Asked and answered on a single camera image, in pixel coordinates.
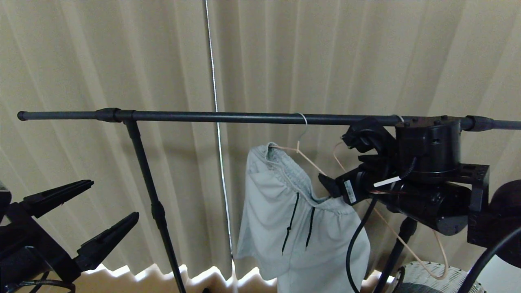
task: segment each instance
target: beige curtain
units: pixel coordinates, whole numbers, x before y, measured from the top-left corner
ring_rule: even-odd
[[[484,115],[521,119],[521,12],[511,1],[209,1],[219,111]],[[170,272],[125,127],[98,121],[28,121],[26,111],[108,106],[215,111],[203,1],[0,2],[0,176],[15,199],[79,179],[85,194],[39,219],[69,253],[132,211],[136,228],[106,259],[134,274]],[[180,264],[196,276],[212,265],[231,275],[226,205],[214,124],[141,122],[156,188]],[[250,147],[294,145],[303,126],[220,124],[235,247]],[[347,130],[310,126],[302,149],[328,175]],[[464,133],[464,162],[490,164],[491,191],[521,174],[521,133]],[[355,151],[339,150],[346,168]],[[316,171],[293,156],[325,192]],[[357,206],[360,215],[366,206]],[[385,213],[398,228],[400,215]],[[367,231],[369,269],[394,244],[378,218]],[[453,266],[481,248],[466,232],[442,237]],[[442,261],[432,233],[410,241]],[[255,266],[236,260],[237,277]]]
[[[219,110],[373,115],[483,115],[521,118],[521,12],[513,1],[212,1],[210,30]],[[232,243],[238,239],[244,168],[250,147],[295,146],[303,126],[222,126]],[[344,126],[310,126],[303,152],[331,177]],[[519,178],[521,133],[464,133],[463,162],[491,165],[491,191]],[[338,151],[348,169],[355,150]],[[293,155],[325,192],[317,171]],[[365,203],[357,207],[360,215]],[[380,211],[385,207],[378,205]],[[402,215],[386,213],[395,229]],[[369,271],[382,269],[394,245],[383,222],[367,225]],[[482,251],[466,232],[442,237],[450,265],[469,269]],[[442,262],[434,235],[419,226],[417,254]],[[237,275],[253,260],[235,260]]]

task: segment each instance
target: black drawstring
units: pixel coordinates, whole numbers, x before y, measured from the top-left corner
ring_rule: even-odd
[[[315,207],[311,209],[311,219],[309,220],[309,233],[307,234],[307,240],[306,240],[306,248],[307,244],[309,243],[309,239],[311,238],[311,230],[313,229],[313,216],[315,215]]]
[[[290,235],[291,225],[293,224],[293,218],[295,217],[296,204],[299,203],[299,193],[296,193],[295,207],[293,207],[293,214],[291,215],[290,225],[286,228],[286,238],[284,238],[284,244],[282,244],[282,255],[284,255],[284,247],[286,247],[286,241]]]

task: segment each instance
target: light under curtain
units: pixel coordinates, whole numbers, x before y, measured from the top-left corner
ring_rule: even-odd
[[[0,2],[0,180],[15,200],[79,179],[95,184],[38,222],[72,255],[132,211],[136,227],[106,259],[133,274],[170,267],[124,126],[29,121],[26,111],[215,110],[203,1]],[[519,120],[521,3],[504,1],[209,1],[216,94],[222,112],[483,115]],[[179,263],[193,277],[212,266],[225,279],[231,255],[216,127],[139,122]],[[251,147],[294,147],[303,126],[221,124],[232,247]],[[329,176],[347,127],[310,126],[301,149]],[[462,162],[491,165],[491,192],[521,174],[521,133],[463,133]],[[358,153],[337,153],[354,168]],[[325,190],[308,163],[294,159]],[[363,214],[367,206],[357,207]],[[398,229],[403,217],[385,213]],[[367,226],[369,270],[394,238]],[[466,232],[442,237],[450,265],[467,270],[482,251]],[[441,262],[432,232],[411,247]],[[410,261],[408,254],[403,262]],[[253,267],[235,261],[237,278]]]

